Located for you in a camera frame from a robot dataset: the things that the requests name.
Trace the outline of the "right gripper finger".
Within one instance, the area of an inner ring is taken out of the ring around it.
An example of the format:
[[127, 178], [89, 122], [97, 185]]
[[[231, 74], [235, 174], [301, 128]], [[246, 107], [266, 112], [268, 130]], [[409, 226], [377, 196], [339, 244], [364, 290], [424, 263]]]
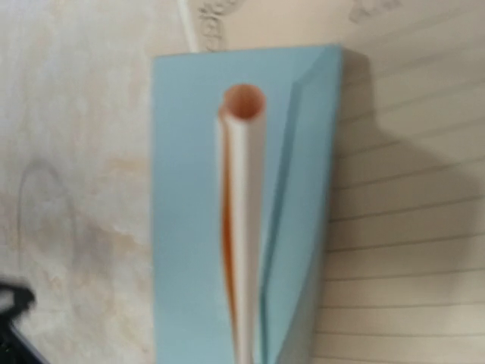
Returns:
[[12, 295], [12, 304], [1, 309], [1, 363], [48, 364], [49, 361], [15, 327], [15, 322], [36, 303], [28, 284], [1, 279], [1, 293]]

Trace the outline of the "teal paper envelope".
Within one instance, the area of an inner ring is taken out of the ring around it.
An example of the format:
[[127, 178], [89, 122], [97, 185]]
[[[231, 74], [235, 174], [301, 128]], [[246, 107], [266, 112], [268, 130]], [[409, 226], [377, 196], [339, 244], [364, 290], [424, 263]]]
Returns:
[[342, 66], [335, 44], [154, 60], [157, 362], [310, 362]]

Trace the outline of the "ornate bordered letter sheet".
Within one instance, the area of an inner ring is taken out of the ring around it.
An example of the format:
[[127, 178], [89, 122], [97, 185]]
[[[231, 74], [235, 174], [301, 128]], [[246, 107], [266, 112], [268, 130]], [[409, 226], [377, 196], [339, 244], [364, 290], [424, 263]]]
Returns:
[[217, 110], [266, 95], [256, 363], [484, 361], [484, 3], [196, 2], [152, 63], [155, 360], [233, 363]]

